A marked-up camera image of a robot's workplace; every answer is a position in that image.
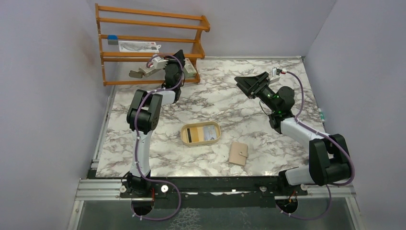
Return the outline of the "beige leather card holder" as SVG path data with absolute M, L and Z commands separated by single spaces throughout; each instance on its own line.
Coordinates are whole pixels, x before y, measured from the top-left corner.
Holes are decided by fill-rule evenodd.
M 248 145 L 240 142 L 233 142 L 229 152 L 229 163 L 245 166 L 248 158 Z

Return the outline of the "beige oval tray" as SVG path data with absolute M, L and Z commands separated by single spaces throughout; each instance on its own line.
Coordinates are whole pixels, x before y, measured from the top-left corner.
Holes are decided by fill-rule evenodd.
M 220 126 L 214 121 L 186 124 L 180 130 L 180 138 L 186 146 L 214 144 L 220 137 Z

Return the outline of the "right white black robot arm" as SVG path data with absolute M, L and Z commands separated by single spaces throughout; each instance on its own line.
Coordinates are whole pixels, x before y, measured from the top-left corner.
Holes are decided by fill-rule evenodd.
M 270 110 L 269 123 L 279 134 L 300 143 L 308 152 L 308 165 L 279 172 L 281 186 L 301 184 L 347 185 L 355 177 L 345 138 L 340 134 L 330 135 L 306 125 L 299 115 L 292 113 L 295 93 L 291 87 L 282 86 L 277 92 L 269 85 L 270 77 L 275 81 L 287 71 L 273 68 L 272 74 L 264 72 L 257 76 L 235 77 L 237 87 L 250 99 L 259 98 Z

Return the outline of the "orange wooden shelf rack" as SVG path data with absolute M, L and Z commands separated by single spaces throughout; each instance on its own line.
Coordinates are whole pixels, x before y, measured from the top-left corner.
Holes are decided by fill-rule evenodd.
M 152 22 L 152 21 L 138 21 L 130 19 L 118 19 L 118 18 L 106 18 L 101 17 L 100 12 L 114 12 L 114 13 L 127 13 L 146 16 L 156 16 L 174 19 L 185 19 L 198 21 L 198 25 L 188 24 L 175 24 L 164 22 Z M 192 45 L 192 50 L 189 53 L 185 53 L 187 66 L 196 68 L 198 59 L 205 58 L 205 51 L 201 44 L 202 32 L 210 32 L 211 25 L 207 18 L 202 16 L 176 14 L 168 12 L 158 11 L 145 11 L 138 9 L 119 8 L 102 6 L 95 4 L 95 18 L 98 29 L 99 51 L 101 58 L 101 70 L 102 80 L 104 86 L 109 85 L 138 85 L 138 84 L 154 84 L 159 83 L 159 80 L 117 80 L 108 81 L 105 74 L 105 62 L 147 62 L 150 57 L 159 54 L 160 45 L 159 42 L 166 43 L 188 43 Z M 166 38 L 166 37 L 145 37 L 134 35 L 115 35 L 115 34 L 102 34 L 101 23 L 113 23 L 113 24 L 126 24 L 126 25 L 138 25 L 149 27 L 162 27 L 162 28 L 174 28 L 174 29 L 188 29 L 195 30 L 196 35 L 194 39 L 185 38 Z

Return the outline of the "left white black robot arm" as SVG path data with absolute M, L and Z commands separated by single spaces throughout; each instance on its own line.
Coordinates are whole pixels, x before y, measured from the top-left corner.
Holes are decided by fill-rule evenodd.
M 140 196 L 147 195 L 151 188 L 149 150 L 153 131 L 158 125 L 163 105 L 176 103 L 181 95 L 184 80 L 185 55 L 182 49 L 173 55 L 155 55 L 154 60 L 165 62 L 164 83 L 159 89 L 145 91 L 137 89 L 130 103 L 126 121 L 134 140 L 133 162 L 124 176 L 128 192 Z

